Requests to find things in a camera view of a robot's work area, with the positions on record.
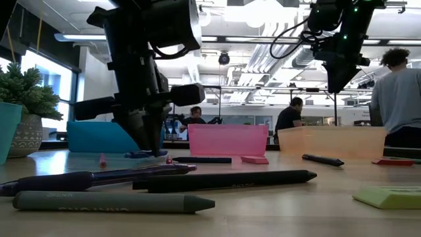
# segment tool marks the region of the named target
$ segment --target black shirt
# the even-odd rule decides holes
[[[278,116],[278,121],[276,122],[274,138],[278,138],[278,130],[293,128],[295,120],[301,120],[300,112],[289,106],[284,109]]]
[[[206,124],[206,122],[202,118],[186,118],[182,121],[182,124],[184,126],[187,126],[189,124]]]

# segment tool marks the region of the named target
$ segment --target orange bin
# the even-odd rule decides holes
[[[282,155],[335,158],[383,157],[383,127],[302,126],[278,131]]]

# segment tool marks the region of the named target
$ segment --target gray shirt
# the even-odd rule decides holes
[[[404,126],[421,128],[421,69],[406,68],[379,79],[371,106],[380,107],[388,134]]]

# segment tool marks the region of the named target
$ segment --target plastic container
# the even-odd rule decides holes
[[[189,124],[192,155],[252,155],[266,151],[267,125]]]
[[[71,152],[126,153],[140,150],[115,122],[67,122],[67,138]],[[164,130],[161,130],[161,147],[163,143]]]
[[[334,158],[383,157],[383,127],[302,126],[278,131],[282,155],[305,153]]]
[[[21,116],[21,105],[0,102],[0,165],[6,162]]]

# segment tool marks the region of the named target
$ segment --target green eraser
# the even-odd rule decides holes
[[[379,209],[421,209],[421,187],[365,187],[353,198]]]

